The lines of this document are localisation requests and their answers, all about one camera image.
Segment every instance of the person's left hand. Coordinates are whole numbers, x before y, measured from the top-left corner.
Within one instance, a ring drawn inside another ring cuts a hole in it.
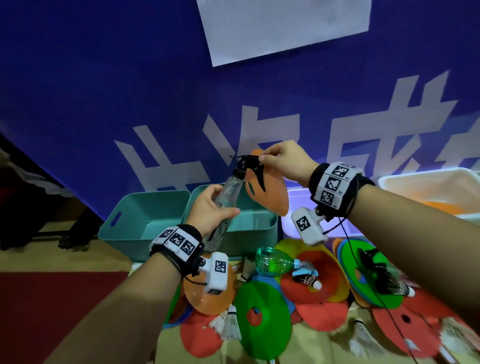
[[[197,228],[202,237],[212,232],[226,218],[234,218],[240,213],[236,207],[218,207],[213,200],[223,190],[219,184],[211,184],[193,203],[185,224]]]

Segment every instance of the floor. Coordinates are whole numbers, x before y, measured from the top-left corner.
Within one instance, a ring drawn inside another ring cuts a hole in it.
[[[35,242],[23,249],[0,251],[0,271],[130,271],[132,262],[121,253],[100,240],[92,241],[87,251],[62,250],[57,242]],[[368,311],[360,310],[349,314],[360,315],[369,331],[389,350],[387,355],[370,363],[402,364],[412,359],[378,332]],[[285,352],[279,357],[280,363],[323,364],[323,363],[365,363],[354,357],[348,350],[348,340],[352,328],[334,335],[310,329],[304,323],[293,326],[292,337]],[[459,356],[461,363],[480,363],[479,356]],[[180,340],[180,328],[170,328],[162,332],[158,339],[156,363],[209,363],[209,364],[248,364],[255,363],[242,349],[240,342],[226,342],[214,355],[197,359],[189,355]],[[433,359],[418,360],[419,363],[434,363]]]

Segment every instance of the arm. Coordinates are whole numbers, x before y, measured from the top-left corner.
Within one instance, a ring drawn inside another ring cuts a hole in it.
[[[221,190],[220,185],[205,189],[187,218],[202,236],[240,212],[215,206],[212,198]],[[168,259],[152,255],[83,318],[46,363],[146,363],[180,279]]]
[[[318,166],[293,141],[271,146],[260,160],[304,187]],[[348,218],[393,264],[480,328],[480,227],[370,185]]]

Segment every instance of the person's right arm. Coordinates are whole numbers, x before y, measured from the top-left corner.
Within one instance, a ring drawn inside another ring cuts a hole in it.
[[[295,142],[260,161],[308,187],[318,166]],[[400,270],[480,331],[480,227],[436,208],[363,186],[348,219]]]

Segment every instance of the black spray bottle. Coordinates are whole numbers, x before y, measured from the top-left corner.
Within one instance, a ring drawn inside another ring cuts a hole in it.
[[[223,187],[223,191],[214,200],[218,207],[237,207],[237,199],[240,194],[247,169],[250,168],[255,173],[260,187],[265,191],[264,184],[264,166],[258,160],[258,156],[240,156],[240,161],[234,169]],[[203,243],[206,252],[218,250],[225,233],[232,222],[231,218],[223,220],[212,233],[208,234]]]

